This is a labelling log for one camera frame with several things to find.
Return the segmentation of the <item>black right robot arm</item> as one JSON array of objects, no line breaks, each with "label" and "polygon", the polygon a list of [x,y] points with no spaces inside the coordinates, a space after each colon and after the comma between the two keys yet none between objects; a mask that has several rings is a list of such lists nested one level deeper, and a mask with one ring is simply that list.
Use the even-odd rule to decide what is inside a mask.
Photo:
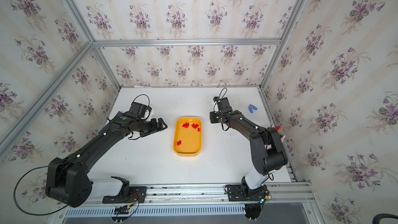
[{"label": "black right robot arm", "polygon": [[276,128],[265,128],[247,119],[239,111],[227,113],[210,112],[211,123],[220,123],[233,129],[249,141],[251,161],[254,169],[243,178],[243,185],[250,190],[258,189],[267,179],[273,179],[272,173],[288,163],[288,156],[282,138]]}]

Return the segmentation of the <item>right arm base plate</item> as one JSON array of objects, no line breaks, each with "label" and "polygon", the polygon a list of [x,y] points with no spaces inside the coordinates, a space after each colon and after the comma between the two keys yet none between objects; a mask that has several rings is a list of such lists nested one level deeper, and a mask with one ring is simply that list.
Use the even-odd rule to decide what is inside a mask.
[{"label": "right arm base plate", "polygon": [[269,199],[269,190],[265,185],[257,189],[250,189],[246,184],[240,185],[227,184],[224,186],[224,192],[228,195],[230,202],[259,202],[263,203]]}]

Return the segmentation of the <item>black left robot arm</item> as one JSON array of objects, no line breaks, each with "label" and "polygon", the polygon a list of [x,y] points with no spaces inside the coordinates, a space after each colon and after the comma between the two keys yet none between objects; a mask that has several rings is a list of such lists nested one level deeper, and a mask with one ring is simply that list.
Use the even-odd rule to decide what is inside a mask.
[{"label": "black left robot arm", "polygon": [[45,196],[69,207],[79,207],[98,197],[129,202],[131,190],[127,179],[90,179],[88,174],[103,155],[130,133],[138,132],[144,138],[165,129],[167,124],[162,118],[147,121],[130,112],[118,112],[84,147],[64,159],[53,159],[46,166]]}]

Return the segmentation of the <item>yellow plastic storage tray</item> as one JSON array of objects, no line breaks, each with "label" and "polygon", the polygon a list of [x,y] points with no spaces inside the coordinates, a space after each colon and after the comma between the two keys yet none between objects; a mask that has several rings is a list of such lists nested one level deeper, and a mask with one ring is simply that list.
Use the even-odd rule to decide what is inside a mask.
[{"label": "yellow plastic storage tray", "polygon": [[[185,129],[182,127],[184,123],[189,123],[189,128]],[[198,128],[192,128],[192,124],[199,124],[200,132]],[[202,121],[198,117],[185,116],[177,120],[175,126],[175,134],[173,139],[173,151],[182,157],[194,157],[197,156],[202,149]]]}]

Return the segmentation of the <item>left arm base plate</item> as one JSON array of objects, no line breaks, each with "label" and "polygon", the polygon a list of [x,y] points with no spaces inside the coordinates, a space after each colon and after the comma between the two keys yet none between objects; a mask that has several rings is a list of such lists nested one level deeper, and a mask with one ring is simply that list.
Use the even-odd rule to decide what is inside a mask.
[{"label": "left arm base plate", "polygon": [[122,189],[116,196],[106,196],[103,198],[103,204],[127,204],[127,203],[144,203],[147,193],[145,186],[130,186],[129,189]]}]

